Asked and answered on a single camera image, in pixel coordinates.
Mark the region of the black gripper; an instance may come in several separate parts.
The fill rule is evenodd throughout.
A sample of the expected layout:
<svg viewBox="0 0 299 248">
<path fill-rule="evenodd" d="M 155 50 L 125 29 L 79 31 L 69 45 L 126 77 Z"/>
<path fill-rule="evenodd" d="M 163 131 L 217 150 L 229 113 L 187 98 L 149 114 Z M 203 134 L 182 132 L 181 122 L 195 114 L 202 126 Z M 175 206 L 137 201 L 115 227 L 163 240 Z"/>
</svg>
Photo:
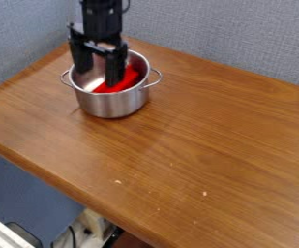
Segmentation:
<svg viewBox="0 0 299 248">
<path fill-rule="evenodd" d="M 69 45 L 75 70 L 85 74 L 93 69 L 93 54 L 107 57 L 106 81 L 114 87 L 125 77 L 127 44 L 122 40 L 123 0 L 79 0 L 82 22 L 71 22 Z"/>
</svg>

